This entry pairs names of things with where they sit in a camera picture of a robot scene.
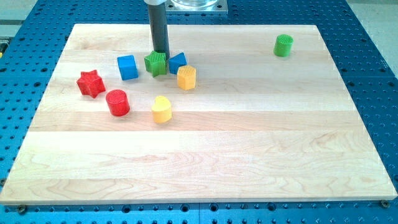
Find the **silver pusher mount collar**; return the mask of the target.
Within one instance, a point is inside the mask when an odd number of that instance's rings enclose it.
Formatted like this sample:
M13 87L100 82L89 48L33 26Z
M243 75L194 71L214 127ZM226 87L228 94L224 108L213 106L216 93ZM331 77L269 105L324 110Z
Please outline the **silver pusher mount collar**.
M144 2L151 6L158 6L166 2L166 0L144 0Z

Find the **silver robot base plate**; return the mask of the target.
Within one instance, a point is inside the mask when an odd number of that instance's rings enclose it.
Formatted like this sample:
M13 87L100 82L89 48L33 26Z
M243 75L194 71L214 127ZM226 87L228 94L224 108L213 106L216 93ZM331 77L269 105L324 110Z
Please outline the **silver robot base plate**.
M228 13L227 0L166 0L168 14L221 14Z

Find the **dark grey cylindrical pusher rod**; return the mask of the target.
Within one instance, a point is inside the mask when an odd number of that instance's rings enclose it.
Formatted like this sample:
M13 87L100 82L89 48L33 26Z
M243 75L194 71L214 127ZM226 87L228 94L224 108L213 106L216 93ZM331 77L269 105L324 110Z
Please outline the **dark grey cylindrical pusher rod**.
M167 13L164 2L148 2L150 29L153 48L158 53L170 57Z

